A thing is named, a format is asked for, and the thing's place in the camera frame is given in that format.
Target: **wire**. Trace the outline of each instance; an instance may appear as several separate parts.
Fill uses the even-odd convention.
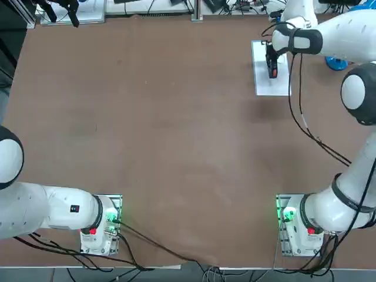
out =
[[[10,80],[13,80],[14,77],[11,76],[8,72],[6,72],[5,70],[3,70],[2,68],[0,68],[0,72],[2,72]]]
[[[227,0],[227,1],[226,1],[226,3],[222,6],[222,10],[219,12],[218,15],[222,14],[224,8],[228,6],[229,2],[230,2],[230,0]]]
[[[323,12],[323,14],[325,14],[327,11],[329,11],[329,9],[332,7],[331,4],[329,4],[329,7]]]
[[[275,22],[274,24],[270,25],[268,28],[266,28],[262,33],[261,33],[261,37],[266,37],[266,36],[271,36],[271,34],[265,34],[265,32],[267,32],[269,29],[277,26],[277,25],[290,25],[292,26],[293,28],[296,28],[295,25],[293,25],[291,22]]]
[[[293,60],[291,61],[291,66],[293,66],[293,64],[294,64],[294,57],[295,57],[295,55],[293,55]],[[346,157],[344,157],[343,155],[341,155],[340,153],[338,153],[337,151],[335,151],[334,149],[332,149],[331,147],[329,147],[328,145],[323,143],[319,138],[314,137],[313,134],[311,133],[309,127],[308,127],[306,119],[304,118],[304,115],[303,115],[303,109],[302,109],[302,104],[301,104],[301,85],[302,85],[301,70],[302,70],[302,65],[303,65],[303,54],[301,53],[300,54],[300,66],[299,66],[299,94],[298,94],[299,97],[298,97],[298,99],[299,99],[299,111],[300,111],[300,115],[301,115],[301,118],[303,120],[306,131],[300,126],[297,119],[295,118],[295,114],[294,114],[294,112],[292,110],[292,106],[291,106],[291,97],[289,95],[288,96],[288,102],[289,102],[289,106],[290,106],[291,115],[292,115],[295,123],[297,124],[297,126],[300,128],[300,130],[302,130],[302,132],[305,135],[307,135],[310,139],[315,141],[330,156],[332,156],[333,158],[335,158],[336,160],[338,160],[340,163],[344,164],[345,166],[349,166],[351,164],[351,161],[349,159],[347,159]],[[291,89],[291,72],[292,72],[292,68],[290,68],[290,74],[289,74],[289,86],[288,86],[289,91]]]
[[[133,271],[136,271],[136,270],[137,270],[136,268],[131,269],[131,270],[128,270],[128,271],[124,272],[123,274],[120,274],[119,276],[116,276],[114,279],[111,279],[111,280],[108,281],[108,282],[118,281],[118,280],[119,280],[120,278],[122,278],[123,276],[125,276],[125,275],[127,275],[127,274],[129,274],[129,273],[131,273],[131,272],[133,272]]]
[[[252,282],[252,278],[254,276],[254,272],[255,272],[255,270],[252,271],[251,276],[249,277],[249,282]]]
[[[128,249],[129,255],[130,255],[130,258],[132,259],[133,264],[136,266],[136,268],[137,268],[139,271],[150,271],[150,270],[154,270],[153,268],[144,268],[143,266],[140,266],[140,265],[136,262],[135,256],[133,255],[132,249],[130,248],[130,245],[129,245],[127,239],[125,239],[125,237],[124,237],[123,235],[121,235],[120,233],[118,233],[117,235],[119,236],[119,238],[120,238],[120,239],[125,243],[125,245],[127,246],[127,249]]]
[[[71,271],[69,270],[69,268],[67,268],[66,271],[68,271],[68,274],[69,274],[70,279],[72,279],[73,282],[77,282],[77,281],[73,278],[73,275],[72,275]]]
[[[143,237],[145,240],[149,241],[150,243],[154,244],[155,246],[161,248],[165,252],[172,254],[173,256],[175,256],[175,257],[177,257],[181,260],[192,261],[192,262],[197,263],[197,265],[201,268],[202,272],[203,273],[205,272],[204,268],[201,266],[201,264],[197,260],[194,260],[192,258],[188,258],[188,257],[182,256],[181,254],[175,253],[174,251],[172,251],[169,248],[166,248],[165,246],[163,246],[163,245],[155,242],[154,240],[148,238],[147,236],[145,236],[141,232],[138,232],[136,229],[130,227],[129,225],[125,224],[124,222],[121,222],[120,220],[112,220],[112,222],[117,223],[117,224],[121,224],[122,226],[126,227],[127,229],[131,230],[132,232],[136,233],[137,235]]]
[[[65,14],[65,16],[63,16],[60,20],[58,20],[58,21],[56,21],[56,22],[51,22],[50,20],[48,20],[48,19],[46,19],[42,14],[41,14],[41,12],[38,10],[38,9],[36,9],[36,11],[37,11],[37,13],[44,19],[44,20],[46,20],[46,21],[48,21],[48,22],[50,22],[50,23],[52,23],[52,24],[55,24],[55,23],[57,23],[57,22],[61,22],[63,19],[65,19],[66,18],[66,16],[68,16],[68,12]]]
[[[133,281],[140,273],[141,273],[141,271],[139,271],[138,273],[136,273],[132,278],[128,279],[127,282]]]
[[[31,247],[31,248],[33,248],[33,249],[37,249],[37,250],[41,250],[41,251],[48,251],[50,253],[55,253],[55,254],[61,254],[63,256],[71,256],[71,254],[69,254],[67,252],[51,250],[51,249],[47,249],[47,248],[44,248],[44,247],[40,247],[40,246],[34,245],[34,244],[32,244],[32,243],[30,243],[30,242],[28,242],[28,241],[26,241],[26,240],[24,240],[24,239],[22,239],[20,237],[17,237],[17,236],[15,236],[13,238],[16,239],[17,241],[19,241],[19,242],[21,242],[21,243],[23,243],[23,244]],[[127,263],[127,264],[130,264],[130,265],[133,265],[133,263],[130,262],[130,261],[121,260],[121,259],[118,259],[118,258],[116,259],[114,257],[105,257],[105,256],[101,256],[101,255],[98,255],[98,254],[84,254],[84,255],[85,255],[85,257],[100,257],[100,258],[105,259],[105,260],[118,261],[118,262],[121,262],[121,263]]]
[[[153,4],[154,4],[154,1],[155,1],[155,0],[153,0],[152,3],[150,4],[149,9],[147,10],[147,15],[149,14],[150,9],[152,8],[152,6],[153,6]]]
[[[331,271],[331,265],[333,263],[333,260],[334,260],[334,255],[335,255],[335,251],[338,249],[339,245],[345,240],[345,238],[348,236],[348,234],[350,233],[350,231],[353,229],[354,225],[355,225],[355,222],[357,221],[358,219],[358,215],[360,213],[360,210],[363,206],[363,203],[364,203],[364,200],[365,200],[365,197],[367,195],[367,191],[370,187],[370,183],[371,183],[371,180],[372,180],[372,177],[375,173],[375,168],[376,168],[376,159],[374,160],[373,164],[372,164],[372,167],[371,167],[371,170],[370,170],[370,173],[368,175],[368,179],[367,179],[367,183],[364,187],[364,190],[363,190],[363,193],[362,193],[362,196],[361,196],[361,200],[359,202],[359,205],[357,206],[357,210],[355,212],[355,215],[354,215],[354,218],[352,219],[347,231],[344,233],[344,235],[342,236],[342,238],[340,240],[338,240],[338,236],[335,235],[334,238],[335,238],[335,241],[334,241],[334,245],[333,245],[333,248],[332,250],[325,256],[324,259],[321,259],[320,262],[308,269],[308,270],[305,270],[303,269],[305,266],[307,266],[308,264],[306,264],[304,267],[300,268],[299,270],[293,270],[293,271],[290,271],[290,272],[286,272],[286,271],[278,271],[278,272],[282,272],[282,273],[288,273],[288,274],[291,274],[291,273],[295,273],[295,272],[300,272],[300,273],[303,273],[303,274],[309,274],[311,276],[323,276],[325,274],[327,274],[328,272]],[[319,271],[319,270],[322,270],[327,264],[329,263],[327,269],[325,272],[323,272],[322,274],[315,274],[315,272]],[[330,272],[331,274],[331,277],[332,277],[332,281],[334,281],[334,274],[333,272]]]
[[[263,9],[265,10],[265,13],[266,13],[267,15],[269,15],[269,14],[268,14],[268,11],[267,11],[267,8],[266,8],[266,6],[265,6],[265,4],[264,4],[264,2],[263,2],[263,0],[260,0],[260,2],[261,2],[261,4],[262,4],[262,6],[263,6]]]
[[[363,203],[364,203],[364,200],[365,200],[365,197],[367,195],[367,191],[368,191],[368,188],[370,187],[370,184],[371,184],[371,180],[372,180],[372,177],[374,175],[374,172],[375,172],[375,168],[376,168],[376,159],[374,160],[373,164],[372,164],[372,167],[371,167],[371,171],[368,175],[368,179],[367,179],[367,183],[364,187],[364,191],[363,191],[363,194],[362,194],[362,197],[361,197],[361,200],[359,202],[359,205],[357,207],[357,210],[355,212],[355,216],[354,218],[352,219],[347,231],[345,232],[345,234],[342,236],[342,238],[339,240],[339,242],[337,244],[334,245],[333,249],[330,251],[329,255],[332,255],[334,256],[334,253],[335,251],[338,249],[338,246],[345,240],[345,238],[348,236],[348,234],[350,233],[351,229],[353,229],[354,225],[355,225],[355,222],[357,221],[358,219],[358,215],[360,213],[360,210],[363,206]],[[318,265],[314,270],[313,272],[319,270],[319,269],[322,269],[323,265],[326,265],[326,261],[328,259],[333,259],[333,258],[330,258],[329,255],[325,258],[324,262],[321,263],[320,265]]]
[[[80,264],[82,264],[84,267],[88,268],[89,270],[99,270],[101,272],[112,272],[113,269],[111,270],[105,270],[105,269],[102,269],[100,267],[98,267],[89,257],[87,257],[87,254],[82,254],[82,253],[79,253],[78,251],[75,251],[75,250],[72,250],[72,249],[66,249],[66,248],[63,248],[61,247],[59,244],[57,244],[56,242],[54,241],[50,241],[48,240],[49,242],[51,242],[51,244],[48,244],[48,243],[45,243],[45,242],[42,242],[40,241],[39,239],[37,239],[36,237],[34,237],[34,235],[38,236],[39,238],[42,238],[41,235],[39,235],[38,233],[33,233],[33,234],[29,234],[29,237],[32,238],[34,241],[38,242],[39,244],[43,245],[43,246],[46,246],[46,247],[51,247],[51,248],[54,248],[54,249],[59,249],[59,250],[62,250],[62,251],[65,251],[66,253],[70,254],[70,253],[73,253],[71,254],[71,256],[77,260],[78,262],[80,262]],[[87,260],[89,260],[89,262],[94,266],[94,268],[88,266],[87,264],[85,264],[84,262],[82,262],[79,258],[77,258],[76,256],[82,256],[84,258],[86,258]]]

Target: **wooden table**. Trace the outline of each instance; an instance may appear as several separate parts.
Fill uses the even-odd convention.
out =
[[[286,97],[255,96],[250,45],[268,25],[264,17],[130,18],[28,31],[4,124],[25,147],[20,180],[121,193],[124,220],[180,254],[271,267],[276,194],[318,192],[344,167],[294,125]],[[307,122],[352,159],[369,129],[341,104],[346,71],[318,56],[304,61]],[[78,231],[44,234],[78,248]],[[351,232],[334,267],[376,268],[375,235]],[[142,265],[181,263],[129,240]],[[2,266],[77,265],[12,239],[0,248]],[[118,257],[129,258],[124,247]],[[277,267],[303,263],[279,254]]]

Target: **black cable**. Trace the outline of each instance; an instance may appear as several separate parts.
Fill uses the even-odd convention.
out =
[[[205,273],[205,270],[204,268],[201,266],[201,264],[197,261],[197,260],[194,260],[192,258],[188,258],[188,257],[185,257],[185,256],[182,256],[181,254],[177,254],[175,253],[174,251],[170,250],[169,248],[166,248],[164,245],[161,245],[157,242],[155,242],[154,240],[148,238],[147,236],[145,236],[144,234],[142,234],[141,232],[138,232],[136,229],[130,227],[129,225],[125,224],[124,222],[121,222],[120,220],[112,220],[112,222],[114,223],[117,223],[117,224],[121,224],[122,226],[124,226],[125,228],[131,230],[132,232],[136,233],[137,235],[143,237],[145,240],[151,242],[152,244],[154,244],[155,246],[161,248],[162,250],[164,250],[165,252],[169,253],[169,254],[172,254],[173,256],[181,259],[181,260],[186,260],[186,261],[192,261],[192,262],[195,262],[197,263],[197,265],[201,268],[202,272]]]
[[[68,271],[68,274],[69,274],[70,279],[72,279],[73,282],[77,282],[77,281],[73,278],[73,275],[72,275],[71,271],[69,270],[69,268],[67,268],[66,271]]]
[[[371,171],[370,171],[370,173],[368,175],[367,184],[365,185],[365,188],[364,188],[361,200],[359,202],[359,205],[357,206],[357,210],[355,212],[355,216],[352,219],[352,221],[351,221],[351,223],[350,223],[347,231],[345,232],[345,234],[342,236],[342,238],[339,241],[338,241],[338,236],[337,235],[335,236],[334,246],[333,246],[332,250],[326,255],[326,257],[325,257],[325,259],[323,261],[321,261],[316,266],[314,266],[314,267],[312,267],[312,268],[310,268],[308,270],[305,270],[305,269],[303,269],[304,267],[302,267],[299,270],[297,270],[297,272],[300,272],[300,273],[303,273],[303,274],[309,274],[311,276],[323,276],[323,275],[327,274],[331,270],[330,268],[331,268],[331,265],[332,265],[333,260],[334,260],[335,251],[338,249],[339,245],[344,241],[344,239],[348,236],[348,234],[350,233],[350,231],[353,229],[356,220],[358,219],[358,215],[359,215],[360,210],[361,210],[361,208],[363,206],[363,203],[364,203],[365,197],[367,195],[367,191],[368,191],[368,188],[370,186],[372,177],[373,177],[373,175],[375,173],[375,168],[376,168],[376,159],[374,160],[374,162],[372,164]],[[315,274],[315,272],[320,271],[321,269],[325,268],[328,263],[329,263],[329,265],[328,265],[326,271],[323,274]],[[295,273],[295,270],[291,271],[291,272],[285,272],[285,271],[279,271],[279,270],[276,270],[276,271],[277,272],[282,272],[282,273],[287,273],[287,274]]]
[[[119,236],[119,238],[120,238],[120,239],[125,243],[125,245],[127,246],[127,249],[128,249],[129,255],[130,255],[130,258],[132,259],[133,264],[136,266],[136,268],[137,268],[139,271],[150,271],[150,270],[154,270],[153,268],[145,268],[145,267],[139,265],[139,264],[136,262],[135,256],[133,255],[133,252],[132,252],[132,249],[130,248],[130,244],[128,243],[128,240],[127,240],[123,235],[121,235],[120,233],[118,233],[117,235]]]
[[[318,254],[320,254],[321,252],[325,252],[327,247],[329,246],[329,243],[335,238],[335,236],[331,236],[329,237],[329,239],[326,241],[325,244],[323,244],[321,246],[321,248],[319,249],[319,251],[317,253],[315,253],[314,256],[312,256],[312,258],[309,259],[308,262],[305,263],[305,265],[303,265],[302,267],[300,267],[299,269],[286,269],[286,270],[274,270],[275,272],[279,272],[279,273],[284,273],[284,274],[294,274],[294,273],[302,273],[302,271],[306,271],[305,268],[318,256]]]
[[[149,9],[147,10],[147,15],[149,14],[150,9],[152,8],[152,6],[153,6],[153,4],[154,4],[154,1],[155,1],[155,0],[153,0],[152,3],[150,4]]]
[[[61,247],[58,243],[54,242],[54,241],[51,241],[51,244],[48,244],[48,243],[45,243],[45,242],[42,242],[40,241],[39,239],[37,239],[36,237],[34,237],[34,235],[38,236],[39,238],[41,238],[42,236],[39,235],[38,233],[32,233],[32,234],[29,234],[29,237],[32,238],[34,241],[38,242],[39,244],[43,245],[43,246],[46,246],[46,247],[51,247],[51,248],[54,248],[54,249],[58,249],[60,251],[65,251],[66,253],[73,253],[71,254],[71,256],[76,260],[78,261],[80,264],[82,264],[84,267],[86,267],[87,269],[89,270],[99,270],[101,272],[112,272],[113,269],[110,269],[110,270],[105,270],[105,269],[102,269],[100,267],[98,267],[89,257],[87,257],[87,254],[82,254],[82,253],[79,253],[78,251],[76,250],[72,250],[72,249],[66,249],[66,248],[63,248]],[[82,256],[84,257],[85,259],[87,259],[93,266],[94,268],[88,266],[87,264],[85,264],[83,261],[81,261],[79,258],[77,258],[76,256]]]
[[[52,23],[52,24],[55,24],[55,23],[57,23],[57,22],[61,22],[63,19],[65,19],[66,18],[66,16],[68,16],[68,12],[65,14],[65,16],[63,16],[60,20],[58,20],[58,21],[56,21],[56,22],[51,22],[50,20],[48,20],[48,19],[46,19],[42,14],[41,14],[41,12],[38,10],[38,9],[36,9],[36,11],[37,11],[37,13],[44,19],[44,20],[46,20],[46,21],[48,21],[48,22],[50,22],[50,23]]]
[[[255,8],[250,7],[250,9],[251,9],[251,10],[254,10],[254,11],[256,12],[256,14],[258,14],[258,15],[260,14]]]
[[[254,272],[255,272],[255,270],[252,271],[251,276],[249,277],[249,282],[252,282],[252,278],[254,276]]]
[[[267,32],[269,29],[277,26],[277,25],[291,25],[293,28],[296,28],[295,25],[293,25],[291,22],[275,22],[273,23],[272,25],[270,25],[268,28],[266,28],[262,33],[261,33],[261,37],[266,37],[266,36],[271,36],[271,34],[265,34],[265,32]]]
[[[188,9],[189,14],[193,14],[193,10],[191,11],[191,9],[189,8],[187,0],[183,0],[183,2],[184,2],[184,4],[186,4],[186,6],[187,6],[187,9]]]
[[[329,272],[330,272],[330,276],[331,276],[331,282],[334,282],[335,281],[334,280],[334,273],[333,273],[332,269],[329,270]]]
[[[332,7],[331,4],[329,4],[329,7],[323,12],[323,14],[325,14],[327,11],[329,11],[329,9]]]
[[[137,269],[134,268],[134,269],[131,269],[131,270],[128,270],[127,272],[124,272],[123,274],[120,274],[119,276],[116,276],[114,279],[111,279],[110,281],[108,282],[114,282],[114,281],[118,281],[120,278],[122,278],[123,276],[133,272],[133,271],[136,271]]]
[[[133,281],[140,273],[141,273],[141,271],[139,271],[138,273],[136,273],[132,278],[128,279],[127,282]]]
[[[295,60],[295,56],[296,56],[296,53],[293,54],[293,58],[291,60],[291,67],[290,67],[290,73],[288,74],[288,91],[290,92],[290,88],[291,88],[291,73],[293,71],[293,66],[294,66],[294,60]],[[299,90],[300,90],[300,94],[301,95],[301,72],[300,72],[300,85],[299,85]],[[294,114],[294,111],[293,111],[293,107],[291,105],[291,95],[288,95],[288,106],[290,108],[290,113],[291,113],[291,117],[293,118],[295,124],[298,126],[298,128],[308,137],[310,138],[311,140],[315,141],[324,151],[326,151],[330,156],[332,156],[333,158],[335,158],[336,160],[338,160],[340,163],[344,164],[345,166],[349,166],[349,164],[347,162],[350,162],[347,158],[345,158],[344,156],[342,156],[341,154],[339,154],[338,152],[336,152],[334,149],[330,148],[328,145],[326,145],[325,143],[323,143],[321,140],[317,139],[316,137],[314,137],[312,135],[312,133],[309,131],[309,128],[308,126],[305,126],[307,131],[305,131],[301,125],[299,124],[297,118],[295,117],[295,114]]]
[[[69,254],[67,252],[55,251],[55,250],[51,250],[51,249],[47,249],[47,248],[43,248],[43,247],[34,245],[34,244],[32,244],[32,243],[30,243],[30,242],[28,242],[28,241],[26,241],[26,240],[24,240],[20,237],[17,237],[17,236],[15,236],[13,238],[16,239],[17,241],[31,247],[31,248],[33,248],[33,249],[37,249],[37,250],[41,250],[41,251],[48,251],[50,253],[55,253],[55,254],[61,254],[63,256],[71,256],[71,254]],[[127,264],[130,264],[130,265],[133,265],[133,263],[130,262],[130,261],[121,260],[121,259],[118,259],[118,258],[116,259],[114,257],[105,257],[105,256],[101,256],[101,255],[98,255],[98,254],[84,254],[84,255],[85,255],[85,257],[100,257],[100,258],[105,259],[105,260],[118,261],[118,262],[121,262],[121,263],[127,263]]]
[[[370,174],[368,175],[368,179],[367,179],[367,183],[364,187],[364,191],[363,191],[363,194],[362,194],[362,197],[361,197],[361,200],[359,202],[359,205],[357,207],[357,210],[355,212],[355,216],[354,218],[352,219],[351,221],[351,224],[350,226],[348,227],[347,231],[345,232],[345,234],[342,236],[342,238],[339,240],[338,244],[335,244],[335,246],[333,247],[333,249],[330,251],[329,255],[325,258],[324,262],[320,265],[318,265],[317,267],[315,267],[314,269],[312,269],[313,272],[316,272],[317,270],[319,269],[322,269],[323,265],[326,265],[327,264],[327,260],[331,259],[330,258],[330,255],[334,256],[334,253],[335,251],[338,249],[338,246],[343,242],[343,240],[345,240],[345,238],[348,236],[348,234],[350,233],[351,229],[353,229],[354,227],[354,224],[356,222],[356,220],[358,219],[358,215],[360,213],[360,210],[363,206],[363,203],[364,203],[364,200],[365,200],[365,197],[367,195],[367,191],[368,191],[368,188],[370,187],[370,183],[371,183],[371,180],[372,180],[372,177],[373,177],[373,174],[375,172],[375,168],[376,168],[376,159],[374,160],[373,164],[372,164],[372,168],[371,168],[371,171],[370,171]]]
[[[260,2],[261,2],[261,4],[262,4],[262,6],[263,6],[263,9],[264,9],[265,13],[266,13],[267,15],[269,15],[269,14],[268,14],[268,11],[267,11],[267,8],[266,8],[266,6],[265,6],[265,4],[264,4],[264,2],[263,2],[263,0],[260,0]]]
[[[261,274],[260,276],[258,276],[255,280],[253,280],[253,282],[258,282],[259,279],[263,278],[264,275],[266,274],[266,272],[268,272],[269,270],[266,270],[263,274]]]
[[[2,72],[10,80],[13,80],[14,77],[11,76],[8,72],[6,72],[5,70],[3,70],[2,68],[0,68],[0,72]]]
[[[222,14],[224,8],[228,6],[229,2],[230,2],[230,0],[227,0],[227,1],[226,1],[226,3],[222,6],[222,10],[219,12],[218,15]]]
[[[335,158],[336,160],[338,160],[339,162],[341,162],[342,164],[344,164],[345,166],[349,166],[349,164],[351,164],[351,161],[349,159],[347,159],[346,157],[344,157],[343,155],[341,155],[340,153],[338,153],[336,150],[332,149],[331,147],[329,147],[328,145],[326,145],[325,143],[323,143],[319,138],[313,136],[313,134],[311,133],[307,123],[305,122],[306,120],[304,119],[304,115],[303,115],[303,109],[302,109],[302,104],[301,104],[301,78],[302,78],[302,75],[301,75],[301,69],[302,69],[302,65],[303,65],[303,54],[301,53],[300,54],[300,66],[299,66],[299,111],[300,111],[300,115],[304,121],[304,125],[305,125],[305,128],[307,130],[307,133],[308,135],[310,135],[311,139],[313,141],[315,141],[324,151],[326,151],[330,156],[332,156],[333,158]]]

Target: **white platform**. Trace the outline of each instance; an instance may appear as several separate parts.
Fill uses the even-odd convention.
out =
[[[254,73],[254,85],[257,96],[288,96],[288,60],[287,55],[283,54],[278,58],[277,78],[270,79],[268,67],[266,64],[266,47],[261,41],[252,41],[252,65]]]

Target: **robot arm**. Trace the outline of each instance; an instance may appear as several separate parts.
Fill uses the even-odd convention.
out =
[[[117,234],[108,218],[119,219],[120,214],[111,199],[80,189],[16,182],[23,150],[21,141],[0,126],[0,239],[40,228],[80,230],[82,250],[114,253]]]
[[[274,56],[304,53],[363,63],[346,74],[341,100],[360,124],[376,124],[376,64],[373,63],[376,61],[376,11],[352,11],[315,26],[309,9],[304,5],[300,11],[296,9],[287,6],[281,18],[286,23],[276,25],[273,31],[267,44],[268,66],[273,52]],[[372,132],[349,168],[336,175],[327,189],[291,197],[284,219],[295,256],[313,256],[322,245],[323,231],[349,228],[375,159],[376,132]],[[368,224],[375,211],[376,177],[373,177],[353,228]]]
[[[279,55],[295,52],[334,56],[356,63],[372,62],[376,58],[375,15],[371,9],[357,10],[317,26],[313,25],[312,17],[309,20],[305,16],[288,18],[286,22],[290,24],[276,26],[271,43]]]

